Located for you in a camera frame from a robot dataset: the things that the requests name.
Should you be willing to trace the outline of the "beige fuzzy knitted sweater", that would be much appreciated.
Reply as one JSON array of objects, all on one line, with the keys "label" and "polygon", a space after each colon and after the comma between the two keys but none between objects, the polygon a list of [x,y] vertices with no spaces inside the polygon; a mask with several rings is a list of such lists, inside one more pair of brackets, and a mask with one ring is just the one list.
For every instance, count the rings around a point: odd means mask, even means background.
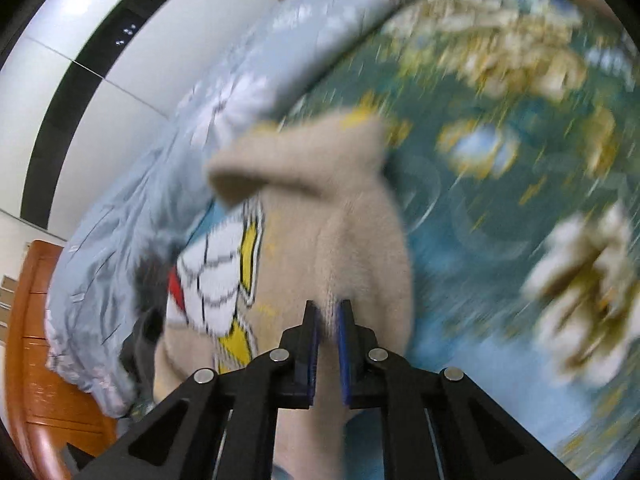
[{"label": "beige fuzzy knitted sweater", "polygon": [[224,216],[186,245],[168,274],[154,353],[163,400],[203,367],[229,373],[320,313],[314,404],[279,415],[274,463],[293,479],[338,479],[343,430],[337,315],[396,353],[413,323],[405,234],[383,178],[387,122],[339,110],[297,126],[260,127],[216,151],[206,171]]}]

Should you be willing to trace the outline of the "dark grey garment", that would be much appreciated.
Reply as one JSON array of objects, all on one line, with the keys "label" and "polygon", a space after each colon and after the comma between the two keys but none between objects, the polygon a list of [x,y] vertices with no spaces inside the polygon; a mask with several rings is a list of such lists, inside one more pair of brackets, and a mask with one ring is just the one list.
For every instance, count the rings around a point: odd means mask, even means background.
[{"label": "dark grey garment", "polygon": [[163,333],[168,297],[169,261],[147,254],[134,270],[136,322],[120,350],[119,362],[136,386],[137,394],[150,398],[153,390],[154,353]]}]

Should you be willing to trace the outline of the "teal floral bed blanket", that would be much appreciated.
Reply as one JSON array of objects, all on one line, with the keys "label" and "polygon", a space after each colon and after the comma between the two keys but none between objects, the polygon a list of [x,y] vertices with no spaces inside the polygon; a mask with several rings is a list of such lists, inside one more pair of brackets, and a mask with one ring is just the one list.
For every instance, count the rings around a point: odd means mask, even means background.
[{"label": "teal floral bed blanket", "polygon": [[585,479],[639,471],[639,347],[604,386],[555,387],[518,293],[573,212],[639,215],[639,67],[567,0],[288,0],[203,84],[227,143],[338,106],[393,124],[419,315],[411,353],[459,362]]}]

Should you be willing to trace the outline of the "white wardrobe with black stripe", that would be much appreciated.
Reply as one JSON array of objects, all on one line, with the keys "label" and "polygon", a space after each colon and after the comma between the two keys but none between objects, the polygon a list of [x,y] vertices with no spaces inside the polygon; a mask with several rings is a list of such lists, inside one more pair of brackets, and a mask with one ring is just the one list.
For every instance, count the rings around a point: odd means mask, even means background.
[{"label": "white wardrobe with black stripe", "polygon": [[64,240],[278,0],[43,0],[1,61],[1,231]]}]

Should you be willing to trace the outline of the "grey-blue floral duvet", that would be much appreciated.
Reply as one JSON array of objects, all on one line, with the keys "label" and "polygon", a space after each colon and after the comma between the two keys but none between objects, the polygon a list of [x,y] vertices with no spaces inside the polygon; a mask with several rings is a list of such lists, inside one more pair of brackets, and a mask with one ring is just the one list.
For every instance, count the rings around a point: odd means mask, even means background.
[{"label": "grey-blue floral duvet", "polygon": [[143,155],[84,215],[52,274],[47,366],[108,417],[137,393],[119,362],[136,322],[134,270],[186,244],[212,206],[204,164],[256,122],[280,119],[408,0],[282,0],[219,55]]}]

